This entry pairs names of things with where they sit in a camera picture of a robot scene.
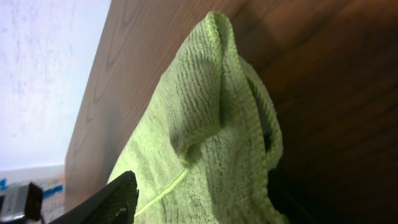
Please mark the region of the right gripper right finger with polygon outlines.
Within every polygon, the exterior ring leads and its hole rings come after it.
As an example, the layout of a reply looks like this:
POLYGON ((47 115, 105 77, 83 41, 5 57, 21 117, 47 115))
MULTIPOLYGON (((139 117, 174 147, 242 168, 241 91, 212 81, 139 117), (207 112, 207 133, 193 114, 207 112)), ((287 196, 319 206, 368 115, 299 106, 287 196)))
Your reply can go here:
POLYGON ((323 223, 317 203, 294 188, 276 169, 268 172, 269 198, 276 210, 287 216, 290 223, 323 223))

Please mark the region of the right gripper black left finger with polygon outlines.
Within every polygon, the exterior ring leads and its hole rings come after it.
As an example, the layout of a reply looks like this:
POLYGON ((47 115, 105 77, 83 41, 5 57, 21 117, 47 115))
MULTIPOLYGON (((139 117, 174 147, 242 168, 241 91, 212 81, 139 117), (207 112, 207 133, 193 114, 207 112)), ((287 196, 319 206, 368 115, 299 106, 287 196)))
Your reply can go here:
POLYGON ((50 224, 133 224, 138 198, 135 173, 126 171, 50 224))

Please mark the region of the light green microfiber cloth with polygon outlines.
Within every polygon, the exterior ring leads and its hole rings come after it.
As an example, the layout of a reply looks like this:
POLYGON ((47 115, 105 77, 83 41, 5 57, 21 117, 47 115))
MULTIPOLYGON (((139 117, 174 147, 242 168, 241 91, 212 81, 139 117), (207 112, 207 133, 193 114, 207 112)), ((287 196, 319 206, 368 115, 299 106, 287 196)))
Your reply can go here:
POLYGON ((135 223, 287 223, 268 194, 283 154, 272 100, 210 12, 184 40, 110 175, 133 171, 135 223))

